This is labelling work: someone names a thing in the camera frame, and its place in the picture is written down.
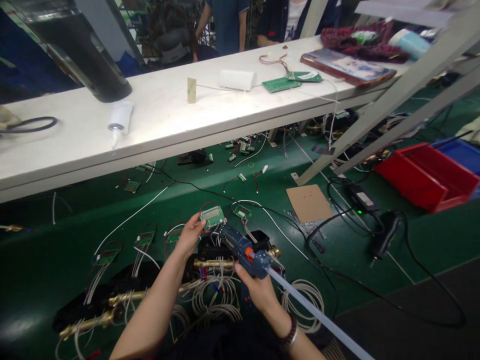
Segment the black thermos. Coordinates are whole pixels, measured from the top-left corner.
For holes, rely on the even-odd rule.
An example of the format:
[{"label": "black thermos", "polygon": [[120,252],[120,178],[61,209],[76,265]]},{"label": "black thermos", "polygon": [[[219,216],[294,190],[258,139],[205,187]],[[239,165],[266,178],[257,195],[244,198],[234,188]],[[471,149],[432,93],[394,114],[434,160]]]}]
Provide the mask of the black thermos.
[{"label": "black thermos", "polygon": [[16,0],[26,25],[102,103],[132,92],[127,79],[74,0]]}]

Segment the glue tube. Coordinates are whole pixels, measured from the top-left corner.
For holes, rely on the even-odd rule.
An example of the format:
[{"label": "glue tube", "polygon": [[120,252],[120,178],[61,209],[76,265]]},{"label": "glue tube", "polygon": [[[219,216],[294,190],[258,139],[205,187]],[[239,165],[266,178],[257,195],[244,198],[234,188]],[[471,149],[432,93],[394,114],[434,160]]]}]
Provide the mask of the glue tube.
[{"label": "glue tube", "polygon": [[128,135],[130,128],[130,116],[134,110],[131,101],[118,101],[113,105],[108,128],[112,131],[111,148],[114,150],[122,134]]},{"label": "glue tube", "polygon": [[301,293],[298,292],[292,285],[290,285],[282,276],[280,276],[271,267],[267,272],[272,278],[279,283],[286,292],[290,293],[295,299],[302,304],[314,317],[316,317],[323,325],[326,326],[330,332],[336,336],[347,348],[351,350],[361,360],[374,360],[374,358],[360,347],[353,339],[343,332],[335,323],[330,320],[325,314],[323,314],[318,308],[316,308],[310,301],[308,301]]}]

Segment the white tape roll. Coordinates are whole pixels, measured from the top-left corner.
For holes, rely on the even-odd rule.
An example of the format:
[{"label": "white tape roll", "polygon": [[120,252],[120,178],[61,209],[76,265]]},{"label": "white tape roll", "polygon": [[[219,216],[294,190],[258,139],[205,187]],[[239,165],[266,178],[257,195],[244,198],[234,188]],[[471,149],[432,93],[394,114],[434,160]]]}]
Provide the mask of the white tape roll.
[{"label": "white tape roll", "polygon": [[220,86],[223,88],[250,91],[257,81],[254,71],[223,69],[220,72]]}]

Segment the red plastic bin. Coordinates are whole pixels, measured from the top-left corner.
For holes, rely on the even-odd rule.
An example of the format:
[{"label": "red plastic bin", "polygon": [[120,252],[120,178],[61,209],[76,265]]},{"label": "red plastic bin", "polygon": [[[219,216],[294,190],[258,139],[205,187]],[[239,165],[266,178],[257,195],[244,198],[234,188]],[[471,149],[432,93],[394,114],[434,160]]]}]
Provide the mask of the red plastic bin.
[{"label": "red plastic bin", "polygon": [[395,150],[375,171],[430,214],[468,202],[480,183],[477,175],[427,143]]}]

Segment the power adapter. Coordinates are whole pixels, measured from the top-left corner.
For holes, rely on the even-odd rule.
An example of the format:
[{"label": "power adapter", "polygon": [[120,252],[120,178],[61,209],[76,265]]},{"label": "power adapter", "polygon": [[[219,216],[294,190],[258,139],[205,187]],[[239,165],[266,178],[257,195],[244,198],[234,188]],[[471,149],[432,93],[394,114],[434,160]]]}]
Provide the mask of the power adapter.
[{"label": "power adapter", "polygon": [[358,210],[365,213],[372,213],[380,210],[378,205],[372,200],[372,198],[370,198],[369,195],[367,195],[363,187],[361,187],[360,185],[348,185],[345,188],[345,191],[356,204]]}]

